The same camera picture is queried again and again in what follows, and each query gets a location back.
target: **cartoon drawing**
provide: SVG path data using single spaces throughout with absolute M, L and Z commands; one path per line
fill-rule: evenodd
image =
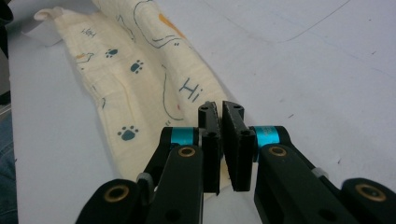
M 126 127 L 122 127 L 122 131 L 118 132 L 117 135 L 119 135 L 122 140 L 128 141 L 134 139 L 138 132 L 139 130 L 135 129 L 134 126 L 131 126 L 128 129 Z
M 88 29 L 84 28 L 81 32 L 84 35 L 87 35 L 87 36 L 89 36 L 91 38 L 94 38 L 96 36 L 96 32 L 94 30 L 92 30 L 91 27 L 88 28 Z
M 139 71 L 143 69 L 143 67 L 142 67 L 143 64 L 144 63 L 140 62 L 140 60 L 137 60 L 135 63 L 132 64 L 131 71 L 138 74 Z
M 117 49 L 109 49 L 106 52 L 106 57 L 107 58 L 112 58 L 114 55 L 116 55 L 119 51 Z
M 94 53 L 81 53 L 76 56 L 76 63 L 87 63 L 93 55 Z
M 157 18 L 157 20 L 150 21 L 152 23 L 156 23 L 151 24 L 150 26 L 156 27 L 158 32 L 152 33 L 146 28 L 142 29 L 142 27 L 145 27 L 145 25 L 143 25 L 145 21 L 143 21 L 141 17 L 136 17 L 136 13 L 144 7 L 149 8 L 149 10 L 145 10 L 145 13 L 151 14 L 148 16 L 154 16 Z M 185 36 L 172 22 L 170 22 L 162 13 L 159 13 L 159 11 L 156 10 L 156 5 L 151 0 L 142 1 L 136 4 L 134 7 L 134 22 L 146 41 L 156 49 L 162 48 L 171 41 L 178 41 L 179 39 L 185 38 Z
M 134 32 L 132 32 L 132 30 L 131 30 L 127 25 L 125 25 L 125 22 L 124 22 L 123 17 L 122 17 L 121 15 L 119 15 L 119 16 L 117 17 L 117 21 L 118 21 L 119 23 L 121 23 L 121 25 L 122 25 L 125 29 L 127 29 L 127 30 L 129 31 L 131 39 L 132 39 L 133 41 L 135 41 L 135 40 L 134 40 Z
M 175 93 L 172 91 L 172 83 L 168 80 L 166 74 L 166 67 L 163 66 L 164 81 L 163 81 L 163 109 L 168 117 L 172 120 L 183 120 L 183 114 L 181 112 L 180 105 L 177 102 L 173 102 L 172 99 L 177 99 Z M 170 120 L 166 122 L 166 126 L 170 125 Z
M 195 100 L 199 97 L 199 93 L 203 91 L 204 89 L 198 88 L 199 84 L 196 84 L 194 87 L 190 87 L 189 85 L 190 78 L 188 77 L 186 82 L 184 82 L 183 86 L 178 90 L 179 92 L 181 91 L 187 91 L 190 93 L 189 97 L 187 98 L 188 100 L 191 100 L 193 103 Z

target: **black metal bracket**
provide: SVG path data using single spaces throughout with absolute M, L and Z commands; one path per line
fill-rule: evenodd
M 219 122 L 208 102 L 198 108 L 198 127 L 163 128 L 137 181 L 104 184 L 77 223 L 202 223 L 203 193 L 219 194 L 223 152 L 235 191 L 250 190 L 252 163 L 259 163 L 254 202 L 262 223 L 396 223 L 390 189 L 364 178 L 336 188 L 284 127 L 248 127 L 244 111 L 223 102 Z

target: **white cloth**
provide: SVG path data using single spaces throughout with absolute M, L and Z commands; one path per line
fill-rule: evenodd
M 164 126 L 196 127 L 200 105 L 227 99 L 209 67 L 154 2 L 93 2 L 101 12 L 39 13 L 53 17 L 96 102 L 114 162 L 123 178 L 135 180 Z

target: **orange print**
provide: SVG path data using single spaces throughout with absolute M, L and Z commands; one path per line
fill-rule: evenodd
M 167 26 L 169 26 L 170 28 L 174 29 L 178 35 L 180 35 L 182 38 L 186 38 L 186 36 L 184 36 L 177 28 L 176 26 L 170 22 L 168 19 L 166 19 L 166 17 L 160 13 L 160 15 L 158 15 L 158 18 L 160 19 L 161 22 L 165 23 Z

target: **blue tape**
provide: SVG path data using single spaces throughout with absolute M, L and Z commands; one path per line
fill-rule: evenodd
M 194 129 L 193 128 L 173 128 L 171 136 L 171 144 L 193 145 Z
M 254 126 L 254 129 L 256 131 L 259 155 L 260 148 L 268 144 L 278 144 L 280 142 L 279 134 L 274 126 Z

